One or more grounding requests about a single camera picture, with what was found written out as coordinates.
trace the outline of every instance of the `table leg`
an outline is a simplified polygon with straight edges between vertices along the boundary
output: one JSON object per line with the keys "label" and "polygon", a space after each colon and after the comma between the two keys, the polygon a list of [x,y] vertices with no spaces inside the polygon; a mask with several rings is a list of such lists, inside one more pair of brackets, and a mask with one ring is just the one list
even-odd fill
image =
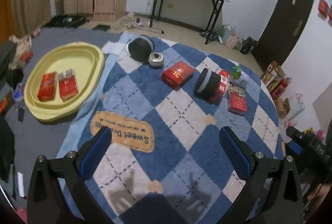
{"label": "table leg", "polygon": [[154,12],[156,10],[157,0],[154,0],[153,7],[152,7],[152,13],[151,13],[151,20],[150,20],[150,28],[152,27],[152,22],[154,18]]}
{"label": "table leg", "polygon": [[211,13],[211,16],[210,16],[210,19],[209,19],[209,23],[207,24],[207,27],[206,27],[205,31],[207,31],[209,29],[209,26],[210,26],[212,18],[213,18],[213,14],[215,13],[216,8],[217,8],[216,5],[218,4],[218,2],[215,3],[215,0],[211,0],[211,1],[212,1],[212,5],[213,5],[213,10],[212,10],[212,13]]}
{"label": "table leg", "polygon": [[158,21],[160,20],[161,9],[163,7],[164,0],[160,1],[159,12],[158,12]]}
{"label": "table leg", "polygon": [[212,24],[212,28],[207,36],[207,39],[205,41],[205,44],[207,45],[208,44],[208,41],[210,40],[210,37],[211,37],[211,34],[212,34],[212,31],[213,29],[215,28],[215,23],[217,23],[217,20],[218,20],[218,17],[219,17],[219,14],[220,14],[220,11],[221,11],[221,8],[222,8],[222,5],[223,5],[224,1],[220,1],[220,5],[219,5],[219,8],[218,8],[218,11],[217,13],[215,14],[215,20],[213,21],[213,24]]}

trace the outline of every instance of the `blue gripper pad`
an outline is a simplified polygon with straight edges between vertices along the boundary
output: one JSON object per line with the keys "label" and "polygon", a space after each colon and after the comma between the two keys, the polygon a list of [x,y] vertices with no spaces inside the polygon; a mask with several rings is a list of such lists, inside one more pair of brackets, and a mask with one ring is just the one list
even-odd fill
{"label": "blue gripper pad", "polygon": [[92,145],[90,151],[85,155],[80,164],[80,176],[83,180],[89,180],[95,170],[97,169],[100,161],[102,160],[106,150],[112,142],[112,132],[110,128],[100,134],[97,140]]}
{"label": "blue gripper pad", "polygon": [[288,144],[288,147],[294,151],[295,154],[297,154],[298,156],[301,155],[301,153],[303,152],[303,148],[301,146],[299,146],[296,142],[294,141],[290,141]]}
{"label": "blue gripper pad", "polygon": [[234,170],[241,180],[247,181],[251,174],[251,164],[237,143],[241,141],[229,127],[223,127],[219,132],[219,140],[227,154]]}

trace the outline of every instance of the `plush toy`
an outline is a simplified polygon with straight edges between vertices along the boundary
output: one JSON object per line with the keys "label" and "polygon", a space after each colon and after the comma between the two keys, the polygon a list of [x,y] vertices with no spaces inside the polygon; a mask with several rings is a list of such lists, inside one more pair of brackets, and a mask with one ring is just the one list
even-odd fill
{"label": "plush toy", "polygon": [[235,69],[235,71],[232,72],[231,83],[237,87],[246,89],[249,76],[243,72],[239,66],[233,67],[233,69]]}

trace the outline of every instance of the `black door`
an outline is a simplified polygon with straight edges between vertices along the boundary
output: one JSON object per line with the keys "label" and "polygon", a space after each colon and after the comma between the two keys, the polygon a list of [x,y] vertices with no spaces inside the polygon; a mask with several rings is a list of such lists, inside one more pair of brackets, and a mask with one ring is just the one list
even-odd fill
{"label": "black door", "polygon": [[307,23],[313,0],[278,0],[253,56],[265,70],[274,60],[282,65]]}

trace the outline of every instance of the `gray rug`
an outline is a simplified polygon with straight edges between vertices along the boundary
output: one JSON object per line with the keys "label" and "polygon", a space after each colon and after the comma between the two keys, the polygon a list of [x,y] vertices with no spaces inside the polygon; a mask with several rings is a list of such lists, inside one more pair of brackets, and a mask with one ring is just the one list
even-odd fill
{"label": "gray rug", "polygon": [[[27,80],[42,56],[58,46],[74,41],[85,41],[101,48],[108,41],[118,41],[120,36],[121,34],[112,34],[100,30],[43,28],[41,34],[32,40],[34,57],[24,69],[24,81]],[[8,91],[10,91],[10,87],[5,84],[0,90],[0,99]],[[18,114],[14,106],[7,112],[5,118],[15,135],[15,167],[16,171],[21,172],[24,176],[24,191],[27,195],[31,173],[37,156],[45,155],[48,159],[56,157],[66,137],[70,122],[76,113],[51,123],[41,123],[31,114],[26,106],[23,108],[25,114],[22,124],[17,120]],[[9,194],[14,207],[27,208],[27,201],[21,198],[18,193],[16,200],[12,198],[11,177],[8,183],[0,180],[0,184]]]}

